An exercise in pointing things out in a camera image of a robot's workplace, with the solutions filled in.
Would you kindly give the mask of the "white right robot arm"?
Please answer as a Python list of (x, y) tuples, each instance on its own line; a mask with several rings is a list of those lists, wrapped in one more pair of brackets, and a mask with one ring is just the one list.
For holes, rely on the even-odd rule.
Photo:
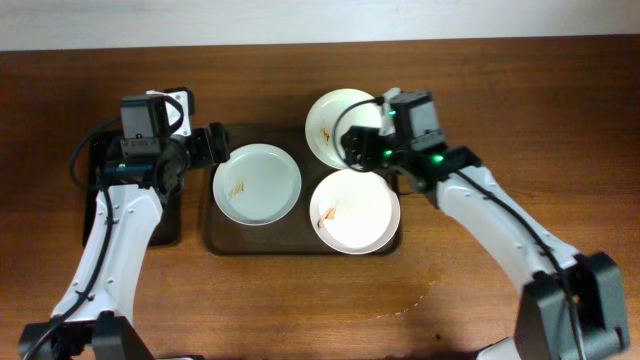
[(586, 256), (536, 222), (466, 147), (426, 147), (353, 126), (333, 145), (348, 166), (407, 176), (415, 192), (457, 221), (520, 293), (513, 336), (480, 359), (607, 359), (631, 343), (620, 269)]

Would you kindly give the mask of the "small black tray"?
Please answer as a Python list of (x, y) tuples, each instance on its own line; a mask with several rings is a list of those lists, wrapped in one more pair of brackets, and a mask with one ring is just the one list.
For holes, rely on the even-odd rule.
[[(91, 173), (87, 176), (87, 181), (90, 183), (96, 182), (95, 170), (100, 167), (105, 160), (107, 151), (112, 141), (118, 137), (118, 131), (106, 131), (96, 135), (91, 141), (89, 146), (89, 160), (88, 165)], [(95, 211), (96, 211), (96, 190), (89, 190), (86, 192), (85, 199), (85, 215), (83, 224), (82, 246), (85, 247), (91, 229), (94, 223)], [(181, 203), (182, 195), (178, 194), (173, 196), (166, 204), (161, 221), (155, 228), (148, 248), (160, 248), (167, 246), (175, 246), (181, 239)]]

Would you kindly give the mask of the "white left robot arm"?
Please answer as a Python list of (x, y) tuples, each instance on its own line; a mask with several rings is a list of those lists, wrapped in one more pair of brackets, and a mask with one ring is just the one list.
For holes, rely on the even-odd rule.
[(149, 241), (186, 172), (229, 157), (229, 135), (220, 123), (190, 135), (114, 139), (90, 186), (94, 220), (72, 283), (49, 321), (25, 326), (20, 356), (71, 359), (91, 348), (98, 359), (151, 358), (133, 326)]

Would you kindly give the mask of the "white plate with sauce stain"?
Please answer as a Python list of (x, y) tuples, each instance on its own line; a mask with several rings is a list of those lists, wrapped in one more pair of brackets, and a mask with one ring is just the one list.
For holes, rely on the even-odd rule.
[(301, 189), (301, 172), (291, 155), (261, 143), (234, 150), (212, 180), (212, 194), (221, 212), (248, 226), (283, 218), (297, 203)]

